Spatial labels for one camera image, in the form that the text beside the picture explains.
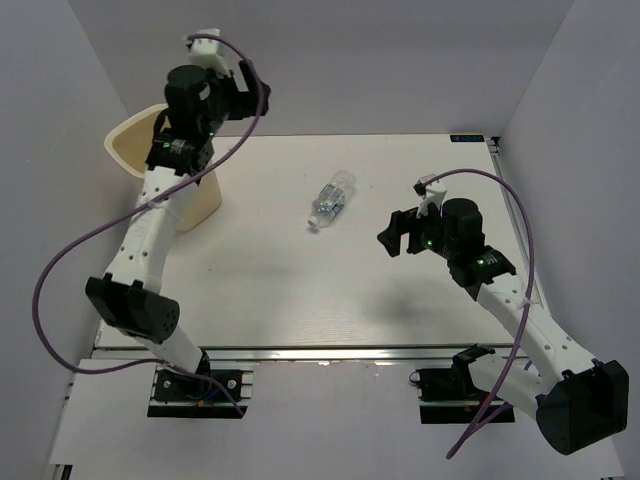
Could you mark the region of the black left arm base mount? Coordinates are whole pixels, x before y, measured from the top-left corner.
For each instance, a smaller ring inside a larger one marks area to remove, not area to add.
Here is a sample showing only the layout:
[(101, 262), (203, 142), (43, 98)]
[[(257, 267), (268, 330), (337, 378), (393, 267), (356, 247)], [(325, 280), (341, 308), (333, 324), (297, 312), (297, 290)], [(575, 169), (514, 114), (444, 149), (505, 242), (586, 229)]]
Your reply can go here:
[(213, 383), (157, 368), (147, 408), (149, 418), (241, 419), (252, 394), (253, 372), (240, 367), (204, 363), (198, 373)]

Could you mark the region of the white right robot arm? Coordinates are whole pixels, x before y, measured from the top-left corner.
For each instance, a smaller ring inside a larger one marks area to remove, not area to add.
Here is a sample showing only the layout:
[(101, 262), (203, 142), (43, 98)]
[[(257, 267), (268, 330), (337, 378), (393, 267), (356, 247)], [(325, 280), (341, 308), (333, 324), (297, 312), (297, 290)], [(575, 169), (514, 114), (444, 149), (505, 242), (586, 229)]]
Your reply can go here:
[(388, 254), (430, 250), (445, 259), (454, 282), (519, 340), (534, 371), (513, 367), (498, 397), (530, 416), (551, 447), (572, 454), (624, 431), (629, 375), (573, 341), (541, 306), (527, 302), (514, 265), (485, 242), (475, 202), (456, 198), (395, 211), (378, 241)]

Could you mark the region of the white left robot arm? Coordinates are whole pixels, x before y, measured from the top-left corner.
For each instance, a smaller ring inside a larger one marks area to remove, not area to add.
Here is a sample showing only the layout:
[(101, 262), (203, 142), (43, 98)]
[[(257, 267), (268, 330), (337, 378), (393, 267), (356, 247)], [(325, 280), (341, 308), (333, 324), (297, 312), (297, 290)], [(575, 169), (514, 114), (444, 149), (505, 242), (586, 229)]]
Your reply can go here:
[(171, 70), (166, 107), (153, 123), (137, 213), (105, 273), (85, 293), (101, 319), (180, 370), (177, 387), (199, 399), (211, 387), (204, 352), (179, 327), (180, 306), (161, 293), (163, 270), (178, 226), (214, 154), (212, 139), (226, 121), (258, 118), (269, 89), (253, 65), (239, 63), (246, 90), (230, 73), (183, 65)]

